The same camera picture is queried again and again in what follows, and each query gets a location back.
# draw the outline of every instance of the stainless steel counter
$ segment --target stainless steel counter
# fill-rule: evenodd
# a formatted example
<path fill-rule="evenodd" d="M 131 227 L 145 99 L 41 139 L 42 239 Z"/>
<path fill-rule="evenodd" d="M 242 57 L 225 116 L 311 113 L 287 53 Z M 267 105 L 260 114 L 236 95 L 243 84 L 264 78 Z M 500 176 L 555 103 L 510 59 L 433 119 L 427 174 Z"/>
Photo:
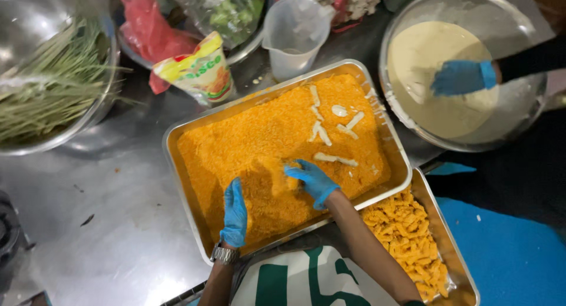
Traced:
<path fill-rule="evenodd" d="M 532 2 L 510 1 L 541 38 L 552 35 Z M 356 28 L 331 35 L 312 68 L 354 58 L 378 84 L 378 47 L 391 17 L 380 7 Z M 263 49 L 231 70 L 239 91 L 232 99 L 275 84 Z M 207 279 L 210 267 L 161 149 L 166 129 L 202 107 L 178 91 L 153 95 L 147 79 L 136 68 L 124 82 L 124 96 L 143 104 L 118 103 L 102 123 L 52 151 L 0 158 L 0 189 L 37 244 L 17 258 L 4 305 L 46 290 L 53 306 L 157 306 Z M 441 153 L 399 122 L 396 129 L 412 165 Z"/>

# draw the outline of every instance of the plastic measuring jug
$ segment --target plastic measuring jug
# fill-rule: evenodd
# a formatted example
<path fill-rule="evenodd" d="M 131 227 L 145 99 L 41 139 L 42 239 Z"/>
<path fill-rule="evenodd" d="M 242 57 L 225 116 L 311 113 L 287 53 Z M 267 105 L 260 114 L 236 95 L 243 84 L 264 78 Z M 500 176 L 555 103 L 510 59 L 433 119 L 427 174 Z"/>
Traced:
<path fill-rule="evenodd" d="M 332 7 L 315 0 L 280 0 L 267 12 L 261 47 L 279 82 L 304 74 L 330 33 Z"/>

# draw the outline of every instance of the wristwatch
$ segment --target wristwatch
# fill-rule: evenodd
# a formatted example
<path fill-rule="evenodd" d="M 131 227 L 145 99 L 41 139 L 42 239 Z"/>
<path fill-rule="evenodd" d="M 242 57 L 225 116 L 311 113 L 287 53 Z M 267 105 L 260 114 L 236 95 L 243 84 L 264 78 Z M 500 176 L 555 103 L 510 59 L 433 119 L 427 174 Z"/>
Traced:
<path fill-rule="evenodd" d="M 210 261 L 215 262 L 219 260 L 224 265 L 231 265 L 236 263 L 240 257 L 240 252 L 234 249 L 227 249 L 220 247 L 220 242 L 216 243 L 210 255 Z"/>

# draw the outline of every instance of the rectangular metal tray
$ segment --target rectangular metal tray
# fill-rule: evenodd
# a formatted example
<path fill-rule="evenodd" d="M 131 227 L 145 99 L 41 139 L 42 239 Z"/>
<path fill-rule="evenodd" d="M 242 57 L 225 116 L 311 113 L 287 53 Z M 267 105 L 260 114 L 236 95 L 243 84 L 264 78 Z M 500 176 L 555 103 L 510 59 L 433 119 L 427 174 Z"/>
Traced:
<path fill-rule="evenodd" d="M 196 242 L 199 245 L 203 259 L 207 263 L 210 264 L 209 256 L 212 252 L 212 248 L 214 247 L 214 242 L 210 237 L 209 228 L 204 219 L 202 210 L 200 209 L 195 192 L 191 186 L 187 168 L 185 167 L 183 158 L 177 149 L 177 141 L 180 136 L 188 130 L 206 126 L 217 121 L 222 121 L 247 109 L 276 99 L 295 87 L 299 87 L 308 82 L 315 82 L 332 75 L 341 74 L 352 75 L 362 86 L 365 93 L 369 93 L 371 89 L 375 91 L 375 86 L 371 80 L 371 76 L 362 63 L 356 60 L 343 60 L 297 78 L 290 79 L 262 92 L 251 94 L 242 99 L 232 101 L 195 115 L 191 119 L 174 124 L 167 130 L 163 139 L 163 148 L 166 158 L 173 170 L 173 175 L 175 176 L 175 180 L 179 188 L 181 202 L 185 207 Z M 399 137 L 393 128 L 393 123 L 387 115 L 383 102 L 377 96 L 370 98 L 370 102 L 374 108 L 374 114 L 378 124 L 378 137 L 380 139 L 380 144 L 383 148 L 387 162 L 391 167 L 391 178 L 389 181 L 379 185 L 378 187 L 355 199 L 352 199 L 351 201 L 356 207 L 356 210 L 365 208 L 368 205 L 405 189 L 409 185 L 412 176 L 409 160 L 401 142 L 399 141 Z M 289 241 L 294 237 L 298 237 L 301 234 L 315 230 L 330 221 L 330 215 L 328 213 L 323 214 L 285 233 L 266 238 L 258 243 L 246 245 L 241 249 L 241 253 L 244 256 L 252 252 L 272 248 L 276 245 Z"/>
<path fill-rule="evenodd" d="M 428 229 L 436 242 L 440 258 L 448 268 L 449 280 L 448 298 L 435 298 L 428 305 L 478 306 L 478 289 L 424 177 L 420 169 L 413 170 L 411 192 L 428 214 Z"/>

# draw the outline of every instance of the hand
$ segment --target hand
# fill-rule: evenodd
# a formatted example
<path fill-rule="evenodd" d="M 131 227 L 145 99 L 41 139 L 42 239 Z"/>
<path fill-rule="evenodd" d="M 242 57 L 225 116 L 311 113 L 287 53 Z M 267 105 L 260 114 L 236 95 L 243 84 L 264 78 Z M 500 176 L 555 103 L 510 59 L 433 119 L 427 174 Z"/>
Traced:
<path fill-rule="evenodd" d="M 294 168 L 286 165 L 285 174 L 305 182 L 305 191 L 315 200 L 313 208 L 317 210 L 326 209 L 324 200 L 328 198 L 328 195 L 332 193 L 332 191 L 339 188 L 339 186 L 316 165 L 302 159 L 295 161 L 299 163 L 302 168 Z"/>
<path fill-rule="evenodd" d="M 247 210 L 242 195 L 240 178 L 237 177 L 224 191 L 224 229 L 220 231 L 220 240 L 239 248 L 246 242 Z"/>
<path fill-rule="evenodd" d="M 430 88 L 435 96 L 452 96 L 490 89 L 497 83 L 491 61 L 447 61 L 436 72 Z"/>

